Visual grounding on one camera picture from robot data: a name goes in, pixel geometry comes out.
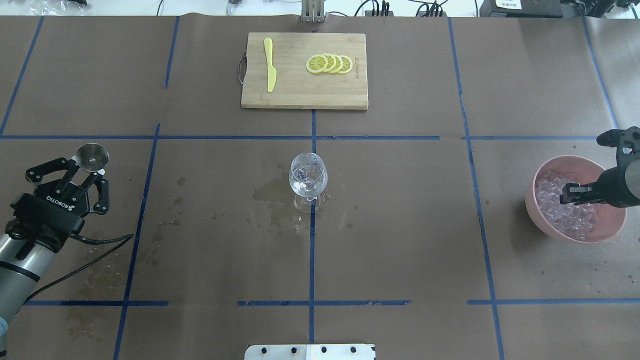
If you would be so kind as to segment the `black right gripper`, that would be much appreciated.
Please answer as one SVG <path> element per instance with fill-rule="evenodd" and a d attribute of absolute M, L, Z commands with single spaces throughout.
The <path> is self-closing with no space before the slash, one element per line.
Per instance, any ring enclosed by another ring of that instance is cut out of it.
<path fill-rule="evenodd" d="M 562 205 L 608 204 L 615 208 L 632 205 L 632 194 L 626 182 L 626 169 L 614 167 L 605 170 L 596 182 L 567 183 L 559 196 Z"/>

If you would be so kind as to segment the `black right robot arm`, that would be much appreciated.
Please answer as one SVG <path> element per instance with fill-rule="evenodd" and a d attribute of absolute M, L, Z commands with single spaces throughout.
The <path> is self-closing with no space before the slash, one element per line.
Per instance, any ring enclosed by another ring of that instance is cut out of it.
<path fill-rule="evenodd" d="M 562 205 L 605 204 L 614 208 L 638 207 L 640 204 L 639 162 L 605 170 L 596 181 L 567 183 L 559 196 Z"/>

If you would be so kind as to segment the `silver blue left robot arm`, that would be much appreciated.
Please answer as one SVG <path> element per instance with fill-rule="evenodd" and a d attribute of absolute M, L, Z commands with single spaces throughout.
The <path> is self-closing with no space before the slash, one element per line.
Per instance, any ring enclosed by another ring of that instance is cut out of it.
<path fill-rule="evenodd" d="M 11 203 L 13 219 L 1 233 L 1 358 L 7 357 L 9 324 L 37 293 L 36 286 L 67 239 L 96 245 L 80 234 L 89 214 L 110 209 L 106 161 L 57 158 L 27 169 L 34 186 Z"/>

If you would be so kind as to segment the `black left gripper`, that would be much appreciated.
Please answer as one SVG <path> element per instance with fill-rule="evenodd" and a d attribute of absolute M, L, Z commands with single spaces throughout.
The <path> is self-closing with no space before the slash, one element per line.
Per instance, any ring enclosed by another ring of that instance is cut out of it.
<path fill-rule="evenodd" d="M 109 181 L 99 171 L 90 171 L 77 186 L 71 180 L 78 170 L 80 166 L 76 160 L 64 157 L 28 168 L 25 180 L 37 189 L 34 194 L 19 194 L 10 204 L 14 216 L 10 221 L 10 233 L 23 239 L 65 240 L 80 234 L 88 214 L 107 214 L 110 210 Z M 58 171 L 65 171 L 58 182 L 39 186 L 44 176 Z M 89 199 L 91 187 L 97 191 L 93 205 Z"/>

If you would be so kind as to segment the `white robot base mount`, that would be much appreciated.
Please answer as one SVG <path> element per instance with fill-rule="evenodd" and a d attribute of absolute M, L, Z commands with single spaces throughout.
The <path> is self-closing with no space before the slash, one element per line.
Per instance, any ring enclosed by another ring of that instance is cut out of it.
<path fill-rule="evenodd" d="M 249 346 L 245 360 L 375 360 L 374 344 L 256 344 Z"/>

